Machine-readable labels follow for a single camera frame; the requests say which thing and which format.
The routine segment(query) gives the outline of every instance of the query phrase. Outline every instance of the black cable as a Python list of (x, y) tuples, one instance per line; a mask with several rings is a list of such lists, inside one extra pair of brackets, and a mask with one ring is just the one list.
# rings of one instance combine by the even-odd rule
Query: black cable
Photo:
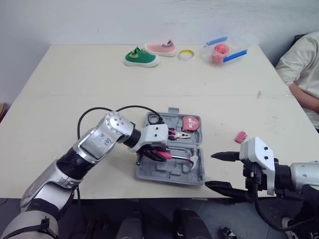
[(7, 201), (8, 201), (8, 198), (6, 198), (5, 201), (0, 204), (0, 206), (3, 205), (3, 204), (5, 204)]
[(159, 115), (159, 113), (157, 113), (155, 110), (152, 110), (151, 108), (148, 108), (146, 106), (124, 106), (122, 108), (119, 108), (116, 111), (119, 112), (119, 111), (122, 111), (122, 110), (125, 110), (125, 109), (128, 109), (128, 108), (141, 108), (141, 109), (148, 110), (148, 111), (154, 113), (155, 115), (157, 115), (159, 117), (159, 123), (163, 123), (163, 118)]
[(280, 227), (276, 226), (275, 224), (273, 224), (269, 219), (267, 219), (265, 217), (265, 215), (261, 212), (259, 200), (258, 200), (258, 184), (257, 183), (253, 184), (253, 199), (254, 199), (256, 211), (259, 214), (259, 216), (265, 221), (265, 223), (267, 223), (272, 229), (274, 229), (276, 231), (279, 231), (279, 232), (291, 231), (297, 227), (300, 227), (301, 225), (310, 223), (310, 222), (315, 220), (314, 218), (310, 218), (310, 219), (307, 219), (305, 221), (298, 222), (290, 227), (280, 228)]
[(86, 228), (87, 228), (86, 218), (85, 218), (85, 215), (84, 215), (84, 211), (83, 211), (83, 209), (82, 209), (82, 207), (81, 207), (81, 195), (80, 195), (80, 189), (79, 189), (79, 187), (76, 188), (76, 193), (77, 193), (77, 195), (78, 195), (78, 202), (77, 202), (77, 203), (78, 203), (79, 210), (80, 210), (80, 212), (81, 212), (81, 214), (82, 214), (82, 217), (83, 217), (85, 231), (84, 231), (84, 232), (82, 232), (82, 231), (77, 231), (77, 232), (76, 232), (76, 231), (75, 231), (77, 225), (79, 224), (79, 220), (77, 220), (76, 223), (75, 223), (75, 225), (74, 225), (74, 228), (73, 228), (71, 234), (70, 234), (69, 237), (68, 237), (68, 239), (72, 239), (76, 234), (79, 234), (79, 233), (85, 234), (85, 233), (86, 233)]
[(86, 112), (84, 112), (81, 117), (79, 118), (79, 121), (78, 121), (78, 126), (77, 126), (77, 134), (78, 134), (78, 139), (80, 139), (80, 126), (81, 126), (81, 121), (82, 119), (84, 118), (84, 116), (88, 113), (88, 112), (91, 112), (91, 111), (94, 111), (94, 110), (105, 110), (105, 111), (113, 111), (113, 110), (110, 110), (108, 108), (105, 108), (105, 107), (94, 107), (94, 108), (90, 108), (88, 109)]

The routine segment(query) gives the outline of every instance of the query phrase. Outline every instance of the sticker label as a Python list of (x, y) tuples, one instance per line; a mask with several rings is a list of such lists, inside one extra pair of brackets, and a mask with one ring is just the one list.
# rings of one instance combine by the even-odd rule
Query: sticker label
[(99, 141), (105, 146), (109, 146), (112, 143), (111, 139), (105, 133), (99, 135)]
[(188, 118), (188, 127), (193, 128), (193, 124), (192, 124), (191, 118)]

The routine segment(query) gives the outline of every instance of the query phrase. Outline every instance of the pink tape measure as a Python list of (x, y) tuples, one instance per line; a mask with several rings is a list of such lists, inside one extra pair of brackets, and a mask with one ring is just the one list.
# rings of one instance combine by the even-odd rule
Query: pink tape measure
[(183, 130), (184, 131), (196, 131), (199, 128), (199, 121), (193, 116), (183, 117)]

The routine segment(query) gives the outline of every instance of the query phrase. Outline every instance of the roll of tape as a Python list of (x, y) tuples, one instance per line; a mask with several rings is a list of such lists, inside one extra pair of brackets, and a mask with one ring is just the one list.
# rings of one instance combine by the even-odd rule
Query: roll of tape
[[(183, 53), (188, 53), (188, 54), (190, 54), (190, 57), (182, 57), (182, 54)], [(179, 53), (178, 53), (178, 58), (179, 58), (179, 60), (181, 60), (181, 61), (189, 61), (189, 60), (191, 60), (191, 59), (193, 59), (194, 58), (194, 55), (195, 55), (195, 53), (193, 52), (193, 51), (191, 51), (191, 50), (188, 50), (188, 49), (185, 49), (185, 50), (181, 50)]]

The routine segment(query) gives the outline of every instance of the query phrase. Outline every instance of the gray tool case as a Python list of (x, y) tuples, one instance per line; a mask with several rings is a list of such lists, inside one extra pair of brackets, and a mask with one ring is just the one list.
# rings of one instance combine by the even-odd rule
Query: gray tool case
[[(145, 120), (145, 126), (149, 125), (148, 116), (154, 113), (149, 112)], [(180, 115), (178, 108), (169, 108), (168, 113), (159, 113), (169, 128), (181, 131), (183, 117), (192, 115)], [(177, 138), (168, 140), (167, 148), (172, 155), (180, 157), (192, 156), (196, 150), (198, 162), (191, 170), (192, 164), (184, 159), (168, 159), (166, 162), (157, 162), (145, 155), (142, 157), (140, 166), (136, 166), (136, 177), (140, 179), (172, 182), (188, 185), (203, 185), (205, 182), (203, 152), (198, 146), (202, 141), (201, 121), (199, 116), (192, 116), (198, 119), (199, 128), (191, 134), (191, 138)]]

